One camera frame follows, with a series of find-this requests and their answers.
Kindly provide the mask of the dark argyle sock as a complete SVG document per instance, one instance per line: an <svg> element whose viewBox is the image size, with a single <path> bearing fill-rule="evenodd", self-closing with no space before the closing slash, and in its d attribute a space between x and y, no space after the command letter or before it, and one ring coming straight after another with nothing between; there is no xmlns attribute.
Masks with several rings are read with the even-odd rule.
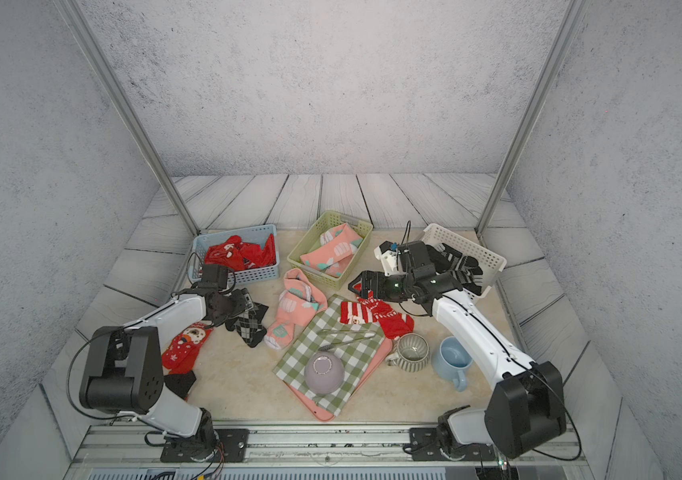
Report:
<svg viewBox="0 0 682 480"><path fill-rule="evenodd" d="M263 319L269 307L261 303L255 303L254 307L235 318L225 322L226 329L236 331L245 344L250 348L256 348L264 339L267 328L263 325Z"/></svg>

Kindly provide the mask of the red fluffy sock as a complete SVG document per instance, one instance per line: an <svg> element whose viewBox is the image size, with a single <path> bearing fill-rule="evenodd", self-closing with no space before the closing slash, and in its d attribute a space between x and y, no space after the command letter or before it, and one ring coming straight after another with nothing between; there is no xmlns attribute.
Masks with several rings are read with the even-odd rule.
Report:
<svg viewBox="0 0 682 480"><path fill-rule="evenodd" d="M276 245L270 234L263 246L231 236L226 242L211 246L204 258L205 264L225 266L235 272L265 268L276 263Z"/></svg>

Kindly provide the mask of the red snowman sock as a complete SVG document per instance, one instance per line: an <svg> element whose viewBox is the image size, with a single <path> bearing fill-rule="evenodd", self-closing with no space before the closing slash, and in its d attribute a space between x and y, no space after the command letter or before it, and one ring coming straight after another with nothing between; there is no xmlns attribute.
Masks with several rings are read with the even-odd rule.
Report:
<svg viewBox="0 0 682 480"><path fill-rule="evenodd" d="M162 364L168 373L175 375L191 372L212 330L212 327L196 322L175 336L162 354Z"/></svg>

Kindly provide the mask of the black white striped sock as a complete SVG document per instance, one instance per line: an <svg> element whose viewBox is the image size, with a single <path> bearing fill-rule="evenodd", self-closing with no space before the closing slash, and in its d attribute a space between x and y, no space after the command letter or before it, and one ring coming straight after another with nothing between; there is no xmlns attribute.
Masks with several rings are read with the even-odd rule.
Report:
<svg viewBox="0 0 682 480"><path fill-rule="evenodd" d="M449 273L462 284L465 290L474 295L482 294L484 270L476 258L463 254L444 243L440 243L435 250L437 257L433 263L438 273Z"/></svg>

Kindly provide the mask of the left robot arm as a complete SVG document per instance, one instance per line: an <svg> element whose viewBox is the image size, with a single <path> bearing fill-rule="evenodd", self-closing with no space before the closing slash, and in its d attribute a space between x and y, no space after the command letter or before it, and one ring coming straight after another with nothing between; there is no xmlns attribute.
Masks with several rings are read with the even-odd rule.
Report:
<svg viewBox="0 0 682 480"><path fill-rule="evenodd" d="M165 386L163 348L192 324L218 326L246 306L231 268L203 266L199 281L157 310L123 326L96 330L83 347L87 358L79 404L111 419L135 418L170 436L212 438L210 414Z"/></svg>

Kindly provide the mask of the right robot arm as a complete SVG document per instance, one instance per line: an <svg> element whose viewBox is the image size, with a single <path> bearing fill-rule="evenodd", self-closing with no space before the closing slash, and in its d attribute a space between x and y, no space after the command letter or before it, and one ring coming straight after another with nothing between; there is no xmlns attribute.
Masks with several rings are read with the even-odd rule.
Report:
<svg viewBox="0 0 682 480"><path fill-rule="evenodd" d="M383 271L362 271L349 290L361 300L421 306L451 332L493 389L486 408L458 408L440 418L433 444L443 457L460 460L468 446L485 444L514 459L566 432L560 371L533 360L479 311L473 298L480 290L478 262L422 241L384 242L376 257Z"/></svg>

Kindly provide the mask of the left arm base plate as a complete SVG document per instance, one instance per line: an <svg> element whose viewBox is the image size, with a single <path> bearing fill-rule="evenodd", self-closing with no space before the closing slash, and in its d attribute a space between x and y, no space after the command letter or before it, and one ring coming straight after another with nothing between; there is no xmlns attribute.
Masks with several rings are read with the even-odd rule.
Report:
<svg viewBox="0 0 682 480"><path fill-rule="evenodd" d="M160 456L162 463L242 463L250 430L216 429L193 437L170 438Z"/></svg>

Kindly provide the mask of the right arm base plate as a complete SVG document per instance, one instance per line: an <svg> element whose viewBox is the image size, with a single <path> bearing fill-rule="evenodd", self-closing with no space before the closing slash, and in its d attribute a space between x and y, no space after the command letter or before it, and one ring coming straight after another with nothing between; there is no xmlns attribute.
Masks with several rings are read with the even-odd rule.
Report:
<svg viewBox="0 0 682 480"><path fill-rule="evenodd" d="M403 451L414 461L491 462L496 459L490 445L457 445L452 449L443 445L437 427L414 427L409 429L409 442Z"/></svg>

